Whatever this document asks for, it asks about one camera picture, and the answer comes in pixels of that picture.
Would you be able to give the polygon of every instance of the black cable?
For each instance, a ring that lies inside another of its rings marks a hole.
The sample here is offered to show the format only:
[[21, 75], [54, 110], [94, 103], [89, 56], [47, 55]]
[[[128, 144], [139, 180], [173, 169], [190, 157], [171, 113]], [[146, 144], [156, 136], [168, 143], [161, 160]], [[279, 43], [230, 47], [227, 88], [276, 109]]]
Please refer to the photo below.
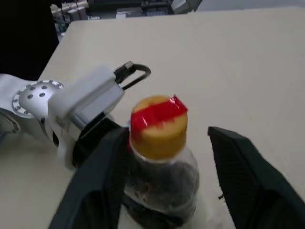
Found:
[[137, 63], [134, 64], [133, 62], [129, 61], [114, 71], [114, 74], [116, 76], [116, 83], [122, 83], [125, 79], [134, 74], [136, 71], [143, 71], [144, 74], [142, 74], [140, 77], [133, 80], [129, 84], [123, 86], [123, 90], [127, 90], [128, 88], [134, 86], [138, 82], [147, 78], [152, 73], [152, 71], [147, 66]]

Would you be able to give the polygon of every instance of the yellow bottle cap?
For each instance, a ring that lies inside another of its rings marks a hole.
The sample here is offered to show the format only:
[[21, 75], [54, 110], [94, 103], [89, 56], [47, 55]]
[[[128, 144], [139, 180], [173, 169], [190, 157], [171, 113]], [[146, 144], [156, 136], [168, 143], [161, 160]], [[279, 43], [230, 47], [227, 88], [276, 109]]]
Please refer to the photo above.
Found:
[[[152, 104], [167, 102], [168, 96], [153, 96], [140, 101], [132, 113], [145, 109]], [[131, 144], [139, 154], [155, 160], [173, 158], [186, 143], [187, 113], [176, 116], [168, 122], [149, 126], [137, 133], [131, 134]]]

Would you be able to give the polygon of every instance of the white table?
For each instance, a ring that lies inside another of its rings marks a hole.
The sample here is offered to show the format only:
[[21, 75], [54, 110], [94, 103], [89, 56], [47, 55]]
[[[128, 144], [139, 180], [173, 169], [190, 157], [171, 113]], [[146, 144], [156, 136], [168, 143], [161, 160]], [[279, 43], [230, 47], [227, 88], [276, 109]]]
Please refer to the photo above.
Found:
[[[69, 84], [100, 62], [148, 65], [152, 76], [128, 90], [112, 115], [124, 124], [142, 98], [177, 94], [189, 108], [188, 145], [201, 175], [185, 228], [233, 228], [217, 198], [210, 125], [250, 138], [305, 199], [304, 21], [304, 9], [283, 8], [73, 22], [41, 78]], [[1, 146], [0, 228], [46, 228], [72, 172], [55, 148], [19, 138]], [[119, 228], [137, 228], [124, 209]]]

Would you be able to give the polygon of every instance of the red tape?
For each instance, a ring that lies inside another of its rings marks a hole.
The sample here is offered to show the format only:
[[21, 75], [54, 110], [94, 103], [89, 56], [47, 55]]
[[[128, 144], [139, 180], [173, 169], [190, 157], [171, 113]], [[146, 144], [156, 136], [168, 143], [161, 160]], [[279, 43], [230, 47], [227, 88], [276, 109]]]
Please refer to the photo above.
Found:
[[175, 117], [181, 116], [186, 112], [186, 106], [176, 95], [164, 103], [151, 104], [145, 109], [132, 113], [131, 133], [136, 134], [150, 126], [171, 121]]

